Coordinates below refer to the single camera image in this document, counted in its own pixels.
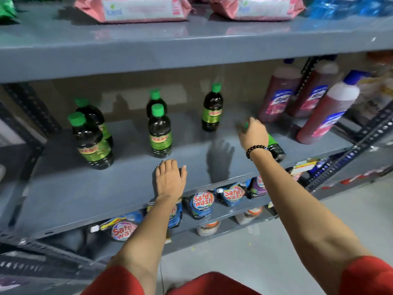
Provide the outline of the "blue detergent pouch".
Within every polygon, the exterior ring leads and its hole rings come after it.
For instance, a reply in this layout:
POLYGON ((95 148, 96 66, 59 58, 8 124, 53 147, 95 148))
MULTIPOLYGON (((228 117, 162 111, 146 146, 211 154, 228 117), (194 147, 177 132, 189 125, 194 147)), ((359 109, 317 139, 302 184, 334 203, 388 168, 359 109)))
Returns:
POLYGON ((169 216, 168 229, 177 228, 182 220, 182 199, 178 199, 169 216))
POLYGON ((195 193, 183 199, 183 204, 187 208, 189 215, 195 219, 202 219, 210 215, 215 195, 211 191, 195 193))
POLYGON ((249 183, 249 181, 245 181, 227 184, 223 187, 215 188, 214 192, 223 205, 232 207, 238 205, 242 201, 249 183))
POLYGON ((93 225, 88 229, 88 232, 95 235, 101 233, 114 241, 125 242, 143 221, 143 218, 144 214, 138 210, 93 225))

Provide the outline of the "red shirt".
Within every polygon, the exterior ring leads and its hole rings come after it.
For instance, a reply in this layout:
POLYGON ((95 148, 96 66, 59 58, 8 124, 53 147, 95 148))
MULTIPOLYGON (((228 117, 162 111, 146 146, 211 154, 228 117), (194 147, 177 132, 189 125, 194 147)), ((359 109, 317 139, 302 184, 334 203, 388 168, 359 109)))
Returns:
MULTIPOLYGON (((80 295, 145 295, 140 282, 122 266, 103 271, 80 295)), ((219 272, 205 273, 165 295, 261 295, 219 272)), ((393 267, 362 256, 342 272, 338 295, 393 295, 393 267)))

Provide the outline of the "green packet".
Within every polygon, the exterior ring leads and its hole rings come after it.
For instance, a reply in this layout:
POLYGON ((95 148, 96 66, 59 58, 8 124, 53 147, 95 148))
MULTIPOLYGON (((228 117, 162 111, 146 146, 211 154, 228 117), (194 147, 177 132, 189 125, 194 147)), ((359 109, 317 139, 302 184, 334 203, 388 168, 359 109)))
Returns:
POLYGON ((0 24, 18 22, 14 0, 0 0, 0 24))

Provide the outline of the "pale plastic bottle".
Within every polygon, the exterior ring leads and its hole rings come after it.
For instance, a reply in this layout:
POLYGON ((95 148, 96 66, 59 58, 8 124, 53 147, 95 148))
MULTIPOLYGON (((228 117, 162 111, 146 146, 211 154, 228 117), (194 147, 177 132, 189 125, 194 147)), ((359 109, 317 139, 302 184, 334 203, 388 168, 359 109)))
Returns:
POLYGON ((360 94, 351 107, 351 118, 361 126, 393 101, 393 50, 367 52, 357 82, 360 94))

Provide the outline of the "person's left forearm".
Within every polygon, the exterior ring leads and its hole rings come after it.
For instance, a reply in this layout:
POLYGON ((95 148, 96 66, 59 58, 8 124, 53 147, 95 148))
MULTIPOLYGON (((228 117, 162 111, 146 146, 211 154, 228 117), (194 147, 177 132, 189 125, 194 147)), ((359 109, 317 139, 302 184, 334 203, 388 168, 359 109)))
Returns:
POLYGON ((155 295, 170 214, 181 195, 182 192, 160 194, 143 222, 107 264, 107 269, 126 268, 139 281, 145 295, 155 295))

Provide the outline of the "red liquid bottle blue cap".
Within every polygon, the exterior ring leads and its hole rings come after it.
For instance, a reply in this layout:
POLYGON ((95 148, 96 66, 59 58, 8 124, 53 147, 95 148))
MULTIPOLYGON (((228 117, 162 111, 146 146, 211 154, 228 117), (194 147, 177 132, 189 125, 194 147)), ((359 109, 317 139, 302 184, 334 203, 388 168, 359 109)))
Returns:
POLYGON ((258 112, 258 119, 262 123, 277 121, 297 91, 302 74, 301 70, 293 65, 294 61, 294 58, 284 59, 283 63, 274 69, 258 112))
POLYGON ((337 54, 309 59, 302 72, 302 80, 290 100, 286 113, 295 118, 309 117, 319 101, 334 83, 339 73, 337 54))
POLYGON ((302 144, 312 144, 320 140, 359 97, 360 88, 357 83, 369 76, 370 72, 351 70, 342 81, 329 88, 298 131, 296 140, 302 144))

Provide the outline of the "grey metal shelving rack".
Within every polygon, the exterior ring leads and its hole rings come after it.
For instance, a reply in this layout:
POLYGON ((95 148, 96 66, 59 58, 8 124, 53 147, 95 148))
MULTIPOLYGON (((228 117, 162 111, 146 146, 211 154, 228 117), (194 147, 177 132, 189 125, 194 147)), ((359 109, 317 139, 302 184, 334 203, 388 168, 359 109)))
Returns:
MULTIPOLYGON (((354 53, 393 48, 393 16, 342 20, 296 18, 291 22, 242 23, 191 16, 187 22, 87 25, 59 20, 58 4, 25 4, 19 24, 0 24, 0 84, 52 80, 134 71, 193 68, 306 55, 354 53)), ((125 145, 114 171, 85 167, 73 150, 70 132, 50 138, 26 154, 33 173, 27 201, 16 226, 0 225, 0 242, 66 260, 89 259, 53 248, 36 239, 145 208, 155 195, 157 159, 142 153, 137 134, 145 120, 114 122, 125 145)))

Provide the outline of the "dark slotted metal rack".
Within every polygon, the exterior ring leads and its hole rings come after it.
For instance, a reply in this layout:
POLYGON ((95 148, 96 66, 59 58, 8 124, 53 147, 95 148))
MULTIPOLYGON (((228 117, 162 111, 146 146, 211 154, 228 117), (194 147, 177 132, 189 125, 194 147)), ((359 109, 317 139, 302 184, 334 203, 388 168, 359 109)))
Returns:
POLYGON ((320 176, 310 178, 308 175, 307 178, 302 178, 300 183, 308 191, 316 190, 328 179, 356 160, 363 152, 371 149, 387 133, 393 131, 393 101, 365 126, 359 125, 351 118, 351 107, 343 114, 341 119, 342 121, 337 121, 333 128, 335 132, 342 133, 345 138, 350 139, 353 146, 346 152, 335 154, 333 163, 320 176))
POLYGON ((87 285, 104 269, 63 243, 40 242, 78 227, 94 217, 83 217, 87 200, 76 183, 61 178, 60 166, 45 145, 19 122, 0 100, 0 120, 24 143, 0 146, 0 295, 31 295, 62 285, 87 285))

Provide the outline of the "person's left hand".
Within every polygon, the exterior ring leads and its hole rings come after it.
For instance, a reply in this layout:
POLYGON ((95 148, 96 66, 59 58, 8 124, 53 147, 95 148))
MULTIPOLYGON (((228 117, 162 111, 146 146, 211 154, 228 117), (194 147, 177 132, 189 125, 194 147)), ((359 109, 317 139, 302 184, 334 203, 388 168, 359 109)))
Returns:
POLYGON ((186 182, 181 181, 180 171, 176 159, 163 160, 156 167, 157 200, 171 199, 176 202, 182 197, 186 182))

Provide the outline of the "white orange pouch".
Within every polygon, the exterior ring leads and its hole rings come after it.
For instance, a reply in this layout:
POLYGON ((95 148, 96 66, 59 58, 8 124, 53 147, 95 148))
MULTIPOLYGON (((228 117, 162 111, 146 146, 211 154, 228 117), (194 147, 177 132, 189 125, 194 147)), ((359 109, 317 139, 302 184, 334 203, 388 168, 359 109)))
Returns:
POLYGON ((250 222, 252 222, 254 219, 258 218, 262 214, 262 212, 263 212, 262 206, 252 208, 243 213, 234 215, 234 219, 239 225, 247 225, 250 222))
POLYGON ((197 234, 201 237, 208 237, 216 234, 219 229, 221 221, 207 223, 197 228, 197 234))

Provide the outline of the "person's right forearm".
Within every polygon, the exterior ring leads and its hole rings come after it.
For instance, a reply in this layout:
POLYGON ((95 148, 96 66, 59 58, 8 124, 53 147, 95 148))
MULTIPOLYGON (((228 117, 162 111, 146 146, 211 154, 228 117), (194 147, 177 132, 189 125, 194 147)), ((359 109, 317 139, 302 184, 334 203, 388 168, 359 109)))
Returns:
POLYGON ((250 158, 302 264, 327 295, 338 295, 343 270, 370 256, 355 233, 296 182, 264 149, 250 158))

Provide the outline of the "dark blue packet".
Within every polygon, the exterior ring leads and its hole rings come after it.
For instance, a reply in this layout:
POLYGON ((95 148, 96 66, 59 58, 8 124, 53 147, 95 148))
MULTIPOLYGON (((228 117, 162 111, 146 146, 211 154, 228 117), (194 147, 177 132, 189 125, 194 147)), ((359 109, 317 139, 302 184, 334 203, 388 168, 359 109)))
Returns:
POLYGON ((309 177, 313 178, 320 176, 327 168, 330 167, 333 161, 334 155, 319 159, 316 165, 310 171, 307 171, 309 177))

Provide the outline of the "dark bottle green cap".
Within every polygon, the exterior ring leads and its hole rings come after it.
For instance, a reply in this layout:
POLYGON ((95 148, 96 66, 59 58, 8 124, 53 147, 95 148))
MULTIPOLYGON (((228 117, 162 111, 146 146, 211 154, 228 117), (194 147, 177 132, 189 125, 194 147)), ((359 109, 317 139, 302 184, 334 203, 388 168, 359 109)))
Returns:
POLYGON ((206 132, 214 132, 219 127, 224 101, 221 88, 221 83, 212 84, 211 91, 204 98, 202 129, 206 132))
POLYGON ((163 104, 158 103, 151 106, 148 130, 154 156, 158 158, 169 156, 172 146, 171 121, 165 113, 163 104))
POLYGON ((96 170, 111 167, 114 155, 99 127, 82 112, 69 114, 68 120, 72 126, 76 148, 89 166, 96 170))
POLYGON ((74 102, 78 106, 76 112, 83 113, 89 122, 96 124, 102 132, 105 140, 109 143, 110 147, 113 148, 113 137, 106 126, 106 121, 102 112, 97 107, 92 105, 86 98, 76 98, 74 99, 74 102))
POLYGON ((166 102, 161 98, 161 94, 160 94, 160 89, 153 89, 150 91, 150 100, 148 101, 147 105, 146 105, 146 113, 147 113, 147 117, 150 118, 152 115, 152 106, 154 104, 162 104, 164 107, 164 113, 167 114, 167 104, 166 102))

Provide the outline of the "pink wrapped packet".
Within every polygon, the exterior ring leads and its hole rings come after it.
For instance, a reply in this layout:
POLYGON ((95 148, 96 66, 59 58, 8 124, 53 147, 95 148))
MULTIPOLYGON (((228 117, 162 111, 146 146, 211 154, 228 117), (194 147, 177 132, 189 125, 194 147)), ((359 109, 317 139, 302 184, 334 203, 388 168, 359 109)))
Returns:
POLYGON ((102 24, 184 21, 192 10, 188 0, 75 0, 74 7, 102 24))
POLYGON ((209 0, 211 9, 236 21, 288 21, 300 14, 303 0, 209 0))

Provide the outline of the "purple detergent pouch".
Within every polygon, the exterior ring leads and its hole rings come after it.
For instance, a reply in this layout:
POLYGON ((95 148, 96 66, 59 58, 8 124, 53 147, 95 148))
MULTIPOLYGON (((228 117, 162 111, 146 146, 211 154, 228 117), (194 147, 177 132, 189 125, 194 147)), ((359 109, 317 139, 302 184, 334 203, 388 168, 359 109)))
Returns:
POLYGON ((247 180, 245 183, 247 188, 246 196, 249 199, 261 197, 267 194, 267 190, 260 175, 247 180))

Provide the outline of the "dark bottle green label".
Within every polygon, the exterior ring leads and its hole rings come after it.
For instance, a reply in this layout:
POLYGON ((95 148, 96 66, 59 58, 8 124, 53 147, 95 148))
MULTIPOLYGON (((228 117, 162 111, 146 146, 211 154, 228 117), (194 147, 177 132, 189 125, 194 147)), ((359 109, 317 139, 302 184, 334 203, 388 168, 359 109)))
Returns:
POLYGON ((268 132, 268 137, 269 137, 268 147, 263 147, 260 145, 253 146, 246 151, 246 157, 251 160, 252 159, 251 154, 254 154, 253 153, 254 150, 264 149, 264 150, 269 151, 271 153, 273 159, 276 162, 280 163, 281 161, 283 161, 284 158, 286 157, 284 150, 275 141, 275 139, 271 136, 271 134, 269 132, 268 132))

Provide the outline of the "yellow white packet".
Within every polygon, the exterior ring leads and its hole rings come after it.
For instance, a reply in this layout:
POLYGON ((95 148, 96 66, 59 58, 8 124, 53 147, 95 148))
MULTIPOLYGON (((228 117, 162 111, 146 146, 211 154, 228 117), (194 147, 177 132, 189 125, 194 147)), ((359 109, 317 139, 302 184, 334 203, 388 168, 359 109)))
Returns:
POLYGON ((287 168, 287 173, 289 173, 295 181, 298 181, 303 173, 312 170, 317 163, 317 158, 309 158, 296 163, 293 167, 287 168))

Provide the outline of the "blue translucent packet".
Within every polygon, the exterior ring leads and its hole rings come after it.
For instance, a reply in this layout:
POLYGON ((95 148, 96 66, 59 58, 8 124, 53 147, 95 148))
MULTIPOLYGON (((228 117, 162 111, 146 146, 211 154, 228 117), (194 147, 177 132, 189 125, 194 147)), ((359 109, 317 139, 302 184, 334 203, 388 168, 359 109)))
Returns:
POLYGON ((308 0, 305 16, 337 20, 350 16, 393 16, 393 0, 308 0))

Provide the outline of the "person's right hand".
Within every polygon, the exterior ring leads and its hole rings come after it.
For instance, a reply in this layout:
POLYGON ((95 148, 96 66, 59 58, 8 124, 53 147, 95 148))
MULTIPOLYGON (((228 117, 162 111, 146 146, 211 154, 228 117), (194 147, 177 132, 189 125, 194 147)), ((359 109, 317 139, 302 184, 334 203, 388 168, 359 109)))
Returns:
POLYGON ((254 125, 248 130, 239 130, 238 137, 242 148, 247 151, 253 146, 268 147, 269 137, 265 125, 254 125))

